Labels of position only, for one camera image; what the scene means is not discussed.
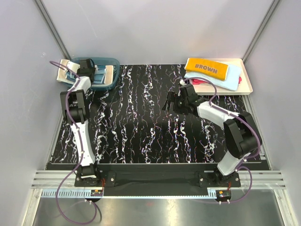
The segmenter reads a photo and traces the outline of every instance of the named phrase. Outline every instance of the blue object in tray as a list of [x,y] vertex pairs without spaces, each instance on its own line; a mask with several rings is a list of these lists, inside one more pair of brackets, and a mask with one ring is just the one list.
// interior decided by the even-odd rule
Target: blue object in tray
[[[119,76],[119,70],[120,70],[120,64],[119,64],[118,60],[113,59],[113,58],[78,57],[78,58],[72,59],[71,61],[74,62],[74,63],[79,64],[79,61],[84,60],[84,59],[92,59],[94,64],[97,65],[97,67],[98,67],[98,72],[95,73],[95,77],[94,77],[95,82],[93,82],[92,86],[91,86],[92,90],[107,91],[107,90],[113,89],[116,86],[118,76]],[[113,67],[114,67],[113,82],[110,85],[102,84],[103,72],[104,72],[104,69],[105,69],[106,65],[113,65]]]

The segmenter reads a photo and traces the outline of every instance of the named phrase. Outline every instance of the black marble surface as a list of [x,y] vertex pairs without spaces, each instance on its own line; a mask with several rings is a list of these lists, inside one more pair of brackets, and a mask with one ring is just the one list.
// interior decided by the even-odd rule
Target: black marble surface
[[[162,111],[167,93],[178,91],[183,65],[121,66],[115,89],[89,91],[89,134],[98,163],[219,162],[226,153],[223,130],[193,115]],[[214,103],[245,111],[241,96]],[[51,163],[76,163],[70,126],[63,121]]]

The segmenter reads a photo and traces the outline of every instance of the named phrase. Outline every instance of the light blue cloth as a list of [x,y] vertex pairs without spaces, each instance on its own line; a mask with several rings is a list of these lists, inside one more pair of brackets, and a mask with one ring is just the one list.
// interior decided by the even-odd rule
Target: light blue cloth
[[204,78],[204,79],[208,79],[216,86],[219,86],[219,87],[222,87],[225,89],[229,89],[232,91],[236,91],[238,88],[238,82],[239,82],[239,76],[241,73],[241,68],[237,67],[235,65],[228,64],[226,62],[222,62],[222,63],[229,65],[228,72],[227,72],[227,78],[225,81],[215,79],[213,77],[210,77],[208,75],[205,75],[203,73],[198,73],[198,72],[187,72],[185,74],[184,78],[186,78],[186,79],[191,79],[191,78],[195,78],[195,77]]

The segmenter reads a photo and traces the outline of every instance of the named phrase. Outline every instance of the metal frame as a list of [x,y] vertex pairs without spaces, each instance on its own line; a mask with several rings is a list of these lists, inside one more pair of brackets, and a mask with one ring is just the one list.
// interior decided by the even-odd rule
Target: metal frame
[[[42,196],[43,189],[49,188],[57,188],[60,184],[61,180],[69,173],[66,170],[40,170],[37,171],[33,184],[32,184],[32,191],[31,191],[31,199],[29,200],[27,212],[24,217],[23,226],[32,226],[34,222],[34,218],[38,209],[38,205],[40,202],[40,198]],[[232,188],[233,190],[241,190],[247,189],[249,187],[249,180],[250,176],[247,171],[240,171],[239,177],[241,181],[241,187],[239,188]],[[251,171],[253,177],[253,186],[252,190],[260,189],[260,190],[273,190],[276,196],[276,200],[281,212],[281,216],[286,226],[297,226],[298,222],[296,220],[295,214],[293,212],[290,200],[287,195],[287,190],[282,179],[282,175],[280,171],[276,170],[267,170],[267,171]],[[74,187],[75,175],[72,174],[63,184],[62,189],[74,190],[74,189],[81,189],[78,187]],[[119,198],[146,198],[144,196],[111,196],[111,197],[104,197],[110,199],[119,199]],[[160,198],[160,199],[191,199],[195,197],[190,196],[152,196],[148,198]]]
[[245,63],[249,57],[249,55],[251,54],[253,48],[255,47],[258,39],[260,38],[262,32],[264,31],[264,29],[266,28],[267,24],[269,23],[272,15],[274,14],[277,6],[279,5],[281,0],[273,0],[273,2],[271,3],[271,5],[269,6],[268,11],[266,12],[266,14],[264,15],[264,18],[262,20],[262,22],[260,23],[254,37],[252,38],[242,60]]
[[[66,49],[58,31],[55,28],[54,23],[52,22],[47,9],[45,8],[42,0],[33,0],[35,4],[37,5],[38,10],[40,11],[43,19],[46,22],[47,27],[49,28],[51,34],[53,35],[55,41],[57,42],[59,49],[61,53],[63,54],[64,58],[70,59],[70,55],[68,53],[68,50]],[[276,8],[279,6],[279,3],[281,0],[273,0],[269,9],[267,10],[261,24],[259,25],[254,37],[252,38],[244,56],[243,56],[243,62],[245,63],[248,60],[248,57],[250,56],[253,48],[255,47],[258,39],[262,35],[262,32],[266,28],[268,22],[270,21],[273,13],[275,12]],[[255,112],[253,111],[253,104],[249,96],[243,96],[243,101],[246,106],[246,110],[250,112],[254,116],[254,120],[257,124],[258,119],[256,117]],[[60,131],[60,126],[62,122],[62,116],[58,121],[58,126],[53,138],[53,143],[52,146],[49,150],[49,158],[50,160],[52,153],[54,151],[55,145],[56,145],[56,140],[59,135]],[[262,160],[267,160],[270,169],[272,169],[271,161],[267,152],[267,146],[263,140],[262,143],[262,149],[261,149],[261,159]],[[42,195],[42,191],[45,188],[57,188],[61,180],[69,173],[69,171],[37,171],[35,179],[32,184],[32,189],[31,189],[31,198],[28,202],[27,206],[27,211],[23,220],[23,226],[32,226],[35,214],[40,202],[40,198]],[[282,178],[282,175],[280,171],[252,171],[252,176],[253,176],[253,186],[252,189],[272,189],[275,192],[277,203],[283,218],[283,221],[286,226],[297,226],[297,220],[294,215],[290,200],[287,195],[287,190]],[[241,179],[241,188],[232,188],[232,189],[245,189],[248,188],[249,186],[249,174],[247,171],[240,171],[239,172],[239,177]],[[73,186],[75,179],[75,175],[70,175],[70,177],[66,180],[66,182],[63,184],[62,189],[66,188],[71,188],[71,189],[76,189]]]
[[70,54],[69,54],[68,50],[66,49],[66,46],[64,45],[63,40],[61,39],[59,33],[57,32],[55,25],[52,22],[43,1],[42,0],[33,0],[33,1],[36,4],[39,12],[41,13],[47,27],[49,28],[53,38],[55,39],[60,51],[62,52],[62,55],[64,56],[65,59],[70,60],[71,59]]

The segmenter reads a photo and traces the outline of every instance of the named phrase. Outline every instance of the purple cable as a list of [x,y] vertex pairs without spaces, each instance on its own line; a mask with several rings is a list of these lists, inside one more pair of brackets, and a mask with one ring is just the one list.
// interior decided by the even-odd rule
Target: purple cable
[[[60,63],[55,62],[55,61],[50,61],[50,63],[51,63],[52,65],[54,65],[54,66],[57,66],[57,67],[63,69],[63,70],[64,70],[64,69],[67,69],[71,74],[73,73],[73,74],[78,78],[78,81],[75,83],[74,87],[71,88],[71,89],[67,92],[65,103],[66,103],[66,111],[67,111],[67,115],[69,116],[69,118],[70,118],[70,120],[72,121],[72,123],[74,123],[76,129],[79,129],[78,125],[76,124],[76,122],[74,121],[74,119],[71,117],[70,110],[69,110],[68,98],[69,98],[70,93],[78,86],[78,84],[79,84],[79,82],[80,82],[80,77],[79,77],[74,71],[72,71],[71,69],[69,69],[68,67],[66,67],[66,66],[63,65],[63,64],[60,64]],[[80,156],[80,160],[79,160],[78,164],[76,165],[76,167],[75,167],[70,173],[68,173],[68,175],[61,181],[61,183],[60,183],[59,186],[57,187],[56,194],[55,194],[55,202],[56,202],[56,206],[57,206],[57,208],[58,208],[58,211],[60,212],[60,214],[61,214],[67,221],[69,221],[69,222],[71,222],[71,223],[73,223],[73,224],[76,224],[76,225],[88,225],[88,224],[90,224],[90,223],[92,223],[92,222],[94,221],[94,219],[96,218],[96,215],[97,215],[97,209],[98,209],[98,206],[97,206],[94,202],[91,202],[91,203],[94,205],[94,207],[95,207],[95,214],[94,214],[93,218],[92,218],[90,221],[88,221],[88,222],[80,223],[80,222],[71,220],[71,219],[69,219],[69,218],[66,217],[66,215],[64,214],[64,212],[63,212],[63,211],[61,210],[61,208],[60,208],[60,205],[59,205],[59,203],[58,203],[58,198],[57,198],[58,192],[59,192],[61,186],[63,185],[63,183],[65,182],[65,180],[66,180],[72,173],[74,173],[74,172],[77,170],[77,168],[80,166],[80,164],[81,164],[81,162],[82,162],[82,160],[83,160],[83,156],[84,156],[84,153],[83,153],[83,141],[82,141],[82,139],[81,139],[80,133],[78,133],[78,134],[79,134],[80,148],[81,148],[81,151],[82,151],[81,156]]]
[[[65,213],[65,212],[71,210],[72,207],[74,207],[74,206],[76,206],[76,205],[78,205],[78,204],[80,204],[80,203],[82,203],[82,202],[86,202],[86,201],[85,201],[85,200],[81,200],[81,201],[78,201],[78,202],[72,204],[68,209],[66,209],[65,211],[63,211],[63,213]],[[97,206],[97,210],[98,210],[99,214],[101,215],[101,211],[100,211],[100,209],[99,209],[98,206]],[[59,216],[61,216],[60,213],[59,213],[58,215],[51,216],[51,215],[47,212],[47,210],[46,210],[46,214],[47,214],[48,217],[50,217],[50,218],[58,218]]]
[[[228,112],[225,109],[223,109],[221,107],[218,107],[215,104],[212,104],[212,100],[216,97],[217,89],[216,89],[216,86],[211,81],[209,81],[207,79],[204,79],[204,78],[198,78],[198,77],[184,79],[184,81],[187,81],[187,80],[190,80],[190,79],[204,80],[204,81],[208,82],[209,84],[211,84],[213,86],[213,88],[214,88],[214,95],[209,99],[209,105],[212,108],[216,109],[216,110],[219,110],[219,111],[221,111],[221,112],[223,112],[225,114],[228,114]],[[236,118],[241,123],[243,123],[245,126],[247,126],[247,128],[251,131],[251,133],[253,134],[253,136],[255,137],[255,139],[257,141],[257,152],[255,154],[253,154],[253,155],[249,155],[249,156],[246,156],[245,158],[243,158],[242,161],[237,165],[237,168],[238,168],[243,163],[244,159],[249,159],[249,158],[256,157],[260,153],[260,149],[261,149],[260,146],[261,145],[260,145],[260,141],[259,141],[259,138],[258,138],[256,132],[254,131],[254,129],[247,122],[245,122],[244,120],[242,120],[241,118],[239,118],[238,116],[236,116],[236,115],[234,115],[232,113],[230,113],[229,115],[232,116],[232,117],[234,117],[234,118]]]

